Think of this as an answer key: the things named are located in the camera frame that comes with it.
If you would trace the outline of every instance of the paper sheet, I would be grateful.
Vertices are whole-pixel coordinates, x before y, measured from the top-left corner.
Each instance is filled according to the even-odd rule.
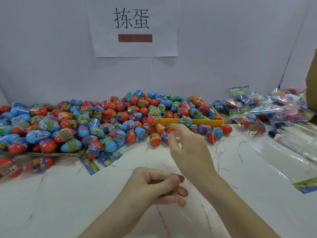
[[[87,0],[96,57],[178,56],[180,0]]]

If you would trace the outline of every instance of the brown cardboard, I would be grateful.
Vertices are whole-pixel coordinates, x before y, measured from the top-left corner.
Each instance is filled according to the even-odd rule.
[[[306,87],[307,108],[317,113],[317,50],[306,77]],[[317,125],[317,116],[314,116],[311,122]]]

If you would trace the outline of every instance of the white table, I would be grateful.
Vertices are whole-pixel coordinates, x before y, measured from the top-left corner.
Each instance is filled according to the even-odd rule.
[[[232,127],[231,136],[217,143],[217,152],[223,151],[220,156],[209,144],[216,170],[219,164],[220,175],[281,237],[316,237],[317,192],[301,194],[250,147],[253,142],[257,146],[271,142],[270,137],[250,141],[237,125]],[[277,147],[296,156],[282,145]],[[2,180],[0,237],[77,237],[115,199],[134,168],[179,173],[168,146],[152,148],[148,140],[113,165],[92,176],[76,162],[53,166],[36,176]],[[182,211],[192,224],[176,205],[153,206],[129,237],[169,237],[158,209],[172,238],[229,237],[212,206],[188,181],[184,185],[189,196]]]

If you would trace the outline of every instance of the yellow tray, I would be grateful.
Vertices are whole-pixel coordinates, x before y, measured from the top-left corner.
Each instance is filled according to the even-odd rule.
[[[219,113],[212,107],[216,115],[221,117]],[[159,118],[159,123],[163,124],[164,126],[170,124],[170,123],[178,123],[179,119],[164,119],[164,118]],[[221,120],[214,120],[214,119],[193,119],[193,124],[201,125],[209,125],[210,127],[219,127],[223,124],[224,119],[221,117]]]

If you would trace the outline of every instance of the pile of eggs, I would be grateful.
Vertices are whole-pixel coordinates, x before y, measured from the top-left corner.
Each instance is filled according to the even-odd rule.
[[[211,129],[192,123],[192,118],[221,119],[212,105],[203,103],[201,97],[183,99],[153,92],[143,94],[141,90],[128,92],[121,100],[114,96],[102,102],[71,99],[56,107],[47,103],[27,107],[21,102],[13,102],[11,107],[0,106],[0,114],[0,151],[11,154],[59,150],[72,153],[84,146],[90,160],[101,152],[112,153],[125,143],[135,142],[137,137],[137,140],[144,140],[150,136],[154,147],[161,141],[168,145],[168,135],[173,129],[159,123],[162,117],[179,119],[178,123],[193,132],[205,134],[210,143],[219,140],[231,128]],[[46,168],[53,163],[41,162]]]

